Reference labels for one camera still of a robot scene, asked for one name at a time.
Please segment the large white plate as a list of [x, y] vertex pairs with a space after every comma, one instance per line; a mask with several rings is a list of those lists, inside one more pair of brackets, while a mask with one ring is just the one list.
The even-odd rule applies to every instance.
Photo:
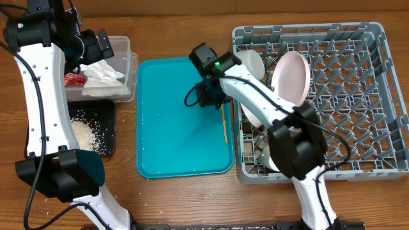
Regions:
[[306, 58], [297, 51], [289, 51], [275, 66], [271, 87], [279, 97], [301, 106], [308, 94], [310, 80], [311, 73]]

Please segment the wooden chopstick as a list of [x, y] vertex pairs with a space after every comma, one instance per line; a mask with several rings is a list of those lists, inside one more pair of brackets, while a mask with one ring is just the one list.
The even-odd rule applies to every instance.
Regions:
[[224, 113], [224, 104], [222, 103], [220, 106], [221, 114], [222, 114], [222, 124], [223, 124], [223, 130], [224, 130], [224, 141], [225, 144], [228, 143], [228, 135], [227, 135], [227, 128], [226, 128], [226, 117]]

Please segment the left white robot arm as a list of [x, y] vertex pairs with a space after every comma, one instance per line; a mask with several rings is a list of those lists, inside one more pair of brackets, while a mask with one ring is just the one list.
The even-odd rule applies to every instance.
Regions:
[[67, 73], [113, 57], [106, 32], [81, 30], [78, 11], [61, 1], [28, 1], [23, 11], [7, 21], [1, 43], [19, 67], [29, 120], [17, 176], [32, 192], [80, 209], [98, 229], [137, 229], [105, 185], [101, 156], [80, 149], [66, 99]]

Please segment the small white bowl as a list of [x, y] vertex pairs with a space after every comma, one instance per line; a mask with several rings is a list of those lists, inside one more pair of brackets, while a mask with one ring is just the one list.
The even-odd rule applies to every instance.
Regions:
[[239, 51], [235, 54], [242, 64], [246, 66], [248, 71], [257, 78], [261, 80], [265, 76], [265, 66], [261, 56], [255, 50], [245, 50]]

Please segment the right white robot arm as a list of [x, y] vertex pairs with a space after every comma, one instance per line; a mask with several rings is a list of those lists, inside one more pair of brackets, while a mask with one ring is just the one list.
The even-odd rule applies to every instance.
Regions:
[[251, 114], [252, 124], [267, 130], [272, 170], [292, 180], [302, 207], [303, 229], [342, 229], [343, 223], [332, 209], [324, 174], [328, 133], [346, 141], [320, 125], [312, 105], [305, 102], [309, 86], [309, 65], [298, 52], [286, 54], [292, 60], [279, 70], [282, 79], [293, 79], [293, 87], [283, 84], [271, 90], [261, 82], [265, 67], [254, 50], [218, 56], [202, 45], [189, 54], [202, 80], [190, 91], [201, 107], [217, 109], [229, 98], [239, 101]]

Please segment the small pink plate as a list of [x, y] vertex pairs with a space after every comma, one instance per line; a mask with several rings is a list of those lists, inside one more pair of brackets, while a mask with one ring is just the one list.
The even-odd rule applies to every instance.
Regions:
[[266, 114], [266, 108], [263, 106], [251, 106], [251, 109], [248, 109], [244, 104], [241, 104], [242, 110], [249, 120], [249, 122], [256, 128], [260, 126], [268, 126], [269, 120]]

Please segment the white paper cup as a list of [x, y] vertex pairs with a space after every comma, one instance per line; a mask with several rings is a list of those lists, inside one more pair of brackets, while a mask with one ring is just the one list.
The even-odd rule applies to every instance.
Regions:
[[272, 158], [271, 158], [271, 156], [270, 156], [270, 148], [269, 148], [269, 146], [266, 146], [266, 147], [263, 149], [263, 151], [262, 151], [261, 154], [263, 155], [262, 163], [263, 163], [263, 165], [264, 165], [265, 167], [267, 167], [268, 169], [271, 169], [271, 170], [273, 170], [273, 171], [275, 171], [275, 172], [279, 172], [279, 171], [280, 171], [280, 170], [277, 168], [277, 166], [274, 164], [274, 162], [273, 162], [273, 160], [272, 160]]

